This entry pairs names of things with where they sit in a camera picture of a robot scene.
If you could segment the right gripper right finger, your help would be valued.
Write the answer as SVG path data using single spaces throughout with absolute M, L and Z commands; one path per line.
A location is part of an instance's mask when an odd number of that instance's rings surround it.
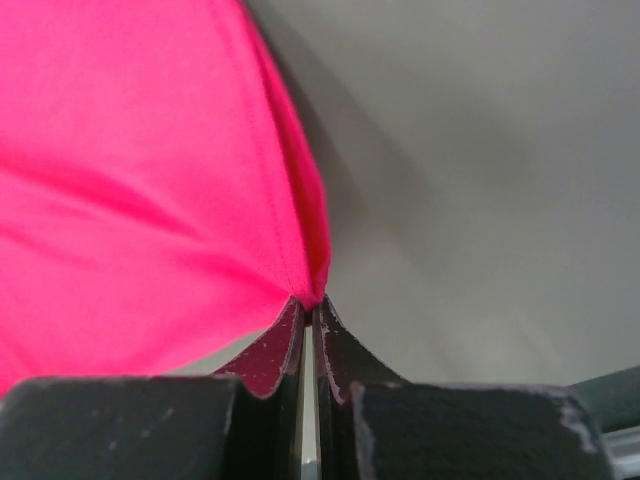
M 322 479 L 613 479 L 591 416 L 566 388 L 412 383 L 340 321 L 312 313 Z

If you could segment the magenta pink t-shirt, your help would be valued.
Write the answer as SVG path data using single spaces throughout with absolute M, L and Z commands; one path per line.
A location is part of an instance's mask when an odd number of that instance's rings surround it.
M 323 298 L 321 177 L 241 1 L 1 5 L 1 387 L 158 374 Z

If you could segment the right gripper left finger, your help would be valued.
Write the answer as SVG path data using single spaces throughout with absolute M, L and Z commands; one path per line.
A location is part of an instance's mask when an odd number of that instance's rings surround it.
M 297 479 L 305 312 L 205 376 L 41 377 L 1 402 L 5 479 Z

